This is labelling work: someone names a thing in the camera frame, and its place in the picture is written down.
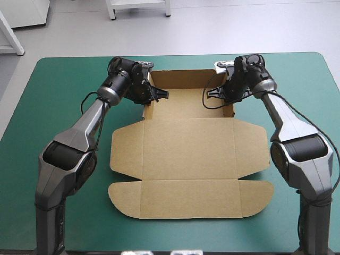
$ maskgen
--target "brown cardboard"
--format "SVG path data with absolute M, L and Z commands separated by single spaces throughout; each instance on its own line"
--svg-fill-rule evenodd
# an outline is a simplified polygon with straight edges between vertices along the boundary
M 144 108 L 144 121 L 113 134 L 110 166 L 138 179 L 113 183 L 109 197 L 134 218 L 242 218 L 264 209 L 273 195 L 266 181 L 238 178 L 266 169 L 266 131 L 235 120 L 232 105 L 202 106 L 213 70 L 153 71 L 150 83 L 169 100 Z M 225 77 L 214 76 L 209 88 Z M 224 102 L 210 98 L 209 106 Z
M 263 210 L 273 186 L 235 179 L 163 180 L 113 183 L 108 193 L 115 207 L 133 218 L 242 218 Z
M 202 105 L 202 90 L 212 78 L 208 88 L 221 85 L 223 74 L 215 77 L 214 70 L 170 70 L 153 71 L 149 81 L 153 86 L 169 91 L 169 100 L 154 101 L 144 109 L 145 119 L 210 118 L 233 117 L 234 107 L 229 105 L 217 110 L 205 109 Z M 205 102 L 210 107 L 224 103 L 218 98 L 205 95 Z
M 110 166 L 141 180 L 238 179 L 269 166 L 264 128 L 233 118 L 145 120 L 113 133 Z

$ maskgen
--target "cardboard flap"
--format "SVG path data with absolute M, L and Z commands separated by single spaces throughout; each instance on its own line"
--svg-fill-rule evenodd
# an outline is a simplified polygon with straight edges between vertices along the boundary
M 267 181 L 239 181 L 242 216 L 249 217 L 261 212 L 274 194 L 274 186 Z
M 111 169 L 142 179 L 144 123 L 137 122 L 113 132 Z
M 114 206 L 132 218 L 140 217 L 141 182 L 116 182 L 108 187 Z
M 242 218 L 264 209 L 273 186 L 238 180 L 140 181 L 113 183 L 108 193 L 119 211 L 134 218 Z
M 233 118 L 145 120 L 113 133 L 111 168 L 143 180 L 237 179 L 269 166 L 266 131 Z
M 234 119 L 233 123 L 237 178 L 268 168 L 270 158 L 266 130 L 245 121 Z

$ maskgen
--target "white table leg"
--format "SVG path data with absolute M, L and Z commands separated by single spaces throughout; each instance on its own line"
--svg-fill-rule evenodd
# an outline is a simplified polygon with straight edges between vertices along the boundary
M 12 28 L 8 24 L 7 20 L 5 19 L 4 15 L 0 11 L 0 30 L 4 33 L 5 37 L 7 38 L 8 42 L 11 44 L 13 47 L 13 50 L 18 54 L 18 55 L 23 55 L 25 53 L 25 50 L 21 46 L 19 40 L 13 33 Z M 8 47 L 5 49 L 4 48 L 4 53 L 9 52 Z

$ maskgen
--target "gray floor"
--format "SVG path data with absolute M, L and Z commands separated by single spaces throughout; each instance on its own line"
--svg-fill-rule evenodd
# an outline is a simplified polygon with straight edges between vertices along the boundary
M 0 101 L 0 138 L 43 57 L 319 52 L 340 84 L 340 1 L 172 0 L 170 18 L 131 10 L 111 21 L 105 0 L 51 0 L 46 26 L 16 35 L 26 53 Z

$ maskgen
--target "white shelf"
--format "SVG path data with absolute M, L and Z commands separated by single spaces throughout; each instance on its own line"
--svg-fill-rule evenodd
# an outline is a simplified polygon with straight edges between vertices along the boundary
M 131 9 L 144 7 L 165 7 L 165 0 L 110 0 L 113 9 Z
M 116 10 L 160 6 L 165 8 L 167 17 L 171 16 L 170 0 L 106 0 L 106 5 L 112 20 L 116 19 Z

